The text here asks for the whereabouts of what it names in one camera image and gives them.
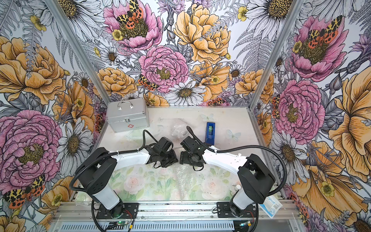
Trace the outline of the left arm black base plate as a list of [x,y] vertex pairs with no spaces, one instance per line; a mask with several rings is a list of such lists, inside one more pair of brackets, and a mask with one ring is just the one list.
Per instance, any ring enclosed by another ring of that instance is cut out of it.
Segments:
[[139,203],[122,203],[120,202],[111,210],[106,209],[103,205],[99,206],[97,219],[136,219],[139,211]]

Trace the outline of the silver metal first aid case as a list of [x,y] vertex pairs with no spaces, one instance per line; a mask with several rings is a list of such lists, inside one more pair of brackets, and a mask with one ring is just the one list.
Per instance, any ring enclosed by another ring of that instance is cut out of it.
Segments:
[[149,114],[143,98],[108,104],[106,121],[115,133],[149,127]]

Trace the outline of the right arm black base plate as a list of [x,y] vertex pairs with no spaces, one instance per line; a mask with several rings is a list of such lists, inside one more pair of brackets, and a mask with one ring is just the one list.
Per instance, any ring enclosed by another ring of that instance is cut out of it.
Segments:
[[246,209],[240,209],[230,202],[217,202],[216,210],[219,218],[255,218],[257,216],[257,208],[254,204],[248,205]]

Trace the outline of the white surgical packet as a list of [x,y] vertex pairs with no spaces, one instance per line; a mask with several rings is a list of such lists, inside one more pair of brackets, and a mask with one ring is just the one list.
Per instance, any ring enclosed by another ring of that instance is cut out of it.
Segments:
[[259,204],[260,209],[271,219],[283,207],[281,202],[274,196],[267,196],[263,204]]

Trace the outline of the blue tape dispenser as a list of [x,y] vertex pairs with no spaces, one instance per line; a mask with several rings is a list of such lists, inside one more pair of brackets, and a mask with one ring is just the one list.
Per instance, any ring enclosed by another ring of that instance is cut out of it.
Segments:
[[212,146],[215,143],[215,123],[214,122],[207,122],[206,124],[205,143],[212,145]]

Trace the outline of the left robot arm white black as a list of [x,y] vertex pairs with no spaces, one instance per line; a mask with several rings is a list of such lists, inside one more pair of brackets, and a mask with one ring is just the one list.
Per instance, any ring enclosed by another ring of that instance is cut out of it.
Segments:
[[143,143],[137,149],[108,151],[103,147],[97,148],[77,168],[69,188],[88,194],[92,200],[104,207],[110,217],[121,217],[125,207],[109,185],[109,180],[116,169],[145,164],[159,164],[161,168],[167,168],[178,162],[171,140],[162,137],[147,145],[146,135],[154,138],[149,131],[144,130]]

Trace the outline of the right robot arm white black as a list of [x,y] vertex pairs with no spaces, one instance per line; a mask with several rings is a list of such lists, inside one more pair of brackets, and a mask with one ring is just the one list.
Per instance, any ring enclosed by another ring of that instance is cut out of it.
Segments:
[[[283,158],[270,148],[260,145],[246,145],[226,150],[217,149],[202,142],[193,132],[190,126],[186,126],[190,136],[185,138],[180,145],[184,149],[181,152],[180,164],[188,164],[194,171],[201,171],[205,165],[214,165],[223,168],[238,176],[241,183],[239,189],[229,202],[228,213],[240,218],[245,210],[252,204],[261,205],[267,197],[279,192],[288,178],[288,169]],[[282,181],[275,189],[271,189],[276,179],[270,169],[256,155],[248,157],[234,155],[232,152],[246,149],[260,149],[271,153],[280,162],[283,168]]]

